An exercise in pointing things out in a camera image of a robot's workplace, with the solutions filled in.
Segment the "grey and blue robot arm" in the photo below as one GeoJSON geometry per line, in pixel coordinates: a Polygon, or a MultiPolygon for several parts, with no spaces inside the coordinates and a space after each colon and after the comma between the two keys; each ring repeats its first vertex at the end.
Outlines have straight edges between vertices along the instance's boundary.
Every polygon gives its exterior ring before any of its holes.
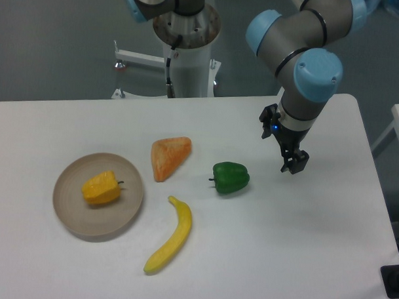
{"type": "MultiPolygon", "coordinates": [[[[165,45],[167,96],[190,96],[191,78],[174,56],[213,43],[221,28],[216,10],[205,0],[125,1],[137,22],[152,21],[165,45]]],[[[283,172],[305,168],[309,156],[300,143],[343,77],[341,61],[326,45],[361,28],[366,18],[364,0],[302,0],[293,16],[265,10],[248,25],[249,48],[284,90],[279,103],[265,107],[259,116],[263,137],[274,136],[280,145],[283,172]]]]}

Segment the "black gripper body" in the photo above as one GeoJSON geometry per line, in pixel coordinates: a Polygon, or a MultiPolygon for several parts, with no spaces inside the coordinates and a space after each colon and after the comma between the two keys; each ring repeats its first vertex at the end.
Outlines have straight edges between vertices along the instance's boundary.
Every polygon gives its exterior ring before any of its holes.
{"type": "Polygon", "coordinates": [[[309,158],[309,154],[300,149],[300,143],[310,129],[292,130],[285,127],[280,119],[273,117],[270,122],[270,131],[279,143],[281,156],[309,158]]]}

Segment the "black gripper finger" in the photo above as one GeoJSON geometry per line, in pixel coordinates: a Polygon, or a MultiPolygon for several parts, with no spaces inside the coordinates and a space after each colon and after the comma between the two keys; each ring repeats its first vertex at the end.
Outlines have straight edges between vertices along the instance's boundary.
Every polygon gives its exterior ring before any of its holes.
{"type": "Polygon", "coordinates": [[[280,171],[284,173],[286,171],[289,171],[290,169],[290,161],[292,160],[292,153],[289,149],[281,147],[281,156],[284,160],[284,164],[280,171]]]}
{"type": "Polygon", "coordinates": [[[309,155],[303,149],[296,149],[293,151],[290,160],[288,161],[288,168],[290,174],[296,174],[304,170],[309,160],[309,155]]]}

